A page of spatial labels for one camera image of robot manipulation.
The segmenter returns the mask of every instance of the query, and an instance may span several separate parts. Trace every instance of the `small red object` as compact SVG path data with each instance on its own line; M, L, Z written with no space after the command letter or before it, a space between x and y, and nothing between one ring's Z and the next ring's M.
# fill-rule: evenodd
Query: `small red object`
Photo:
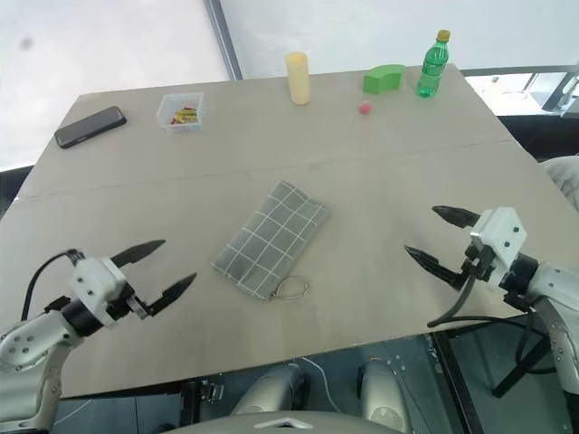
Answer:
M372 105L368 101L362 101L362 104L358 106L358 111L363 115L367 115L372 111Z

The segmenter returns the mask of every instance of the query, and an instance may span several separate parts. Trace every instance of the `black phone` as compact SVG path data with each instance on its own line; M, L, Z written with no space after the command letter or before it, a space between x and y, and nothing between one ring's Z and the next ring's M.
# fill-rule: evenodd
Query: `black phone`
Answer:
M126 122L125 115L117 106L113 106L58 129L54 133L54 138L58 146L66 149Z

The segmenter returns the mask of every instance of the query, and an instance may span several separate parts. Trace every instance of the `gray fabric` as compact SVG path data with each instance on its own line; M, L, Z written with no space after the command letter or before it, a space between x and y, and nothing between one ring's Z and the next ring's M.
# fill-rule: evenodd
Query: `gray fabric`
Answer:
M541 163L567 201L579 211L579 156L560 156Z
M213 266L243 292L268 299L329 215L323 203L280 181Z

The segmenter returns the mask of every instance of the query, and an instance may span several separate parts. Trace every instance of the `green plastic bottle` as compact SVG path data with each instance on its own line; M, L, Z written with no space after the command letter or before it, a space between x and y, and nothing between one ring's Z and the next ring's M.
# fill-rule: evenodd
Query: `green plastic bottle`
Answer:
M451 33L448 30L440 30L436 35L436 43L424 56L422 75L416 86L416 93L423 98L436 95L444 67L449 60L447 43L450 38Z

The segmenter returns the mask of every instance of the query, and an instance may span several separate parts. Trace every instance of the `yellow bottle cap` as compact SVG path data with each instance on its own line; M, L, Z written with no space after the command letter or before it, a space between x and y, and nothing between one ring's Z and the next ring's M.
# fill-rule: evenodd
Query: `yellow bottle cap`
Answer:
M448 30L439 30L438 34L436 35L436 40L438 42L448 42L451 38L451 32Z

